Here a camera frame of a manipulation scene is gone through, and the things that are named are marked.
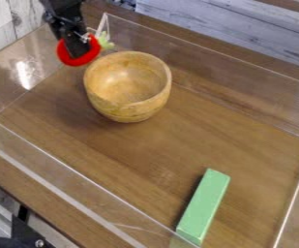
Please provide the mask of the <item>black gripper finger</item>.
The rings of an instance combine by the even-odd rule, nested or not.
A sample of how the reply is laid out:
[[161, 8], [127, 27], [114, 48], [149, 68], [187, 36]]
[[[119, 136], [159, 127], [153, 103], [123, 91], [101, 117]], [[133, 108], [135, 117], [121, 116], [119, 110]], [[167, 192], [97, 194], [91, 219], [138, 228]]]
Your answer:
[[65, 33], [65, 46], [73, 59], [83, 56], [91, 48], [90, 43], [82, 41], [81, 37], [73, 31]]

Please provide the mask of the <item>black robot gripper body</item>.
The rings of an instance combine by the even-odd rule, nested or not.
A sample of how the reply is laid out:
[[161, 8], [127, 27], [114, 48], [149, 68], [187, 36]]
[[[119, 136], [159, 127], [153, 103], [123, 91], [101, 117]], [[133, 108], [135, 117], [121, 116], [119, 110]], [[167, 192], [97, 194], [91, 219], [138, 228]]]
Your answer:
[[63, 31], [75, 31], [79, 35], [86, 33], [86, 24], [82, 14], [85, 0], [39, 0], [43, 8], [43, 19], [50, 24], [53, 33], [59, 40]]

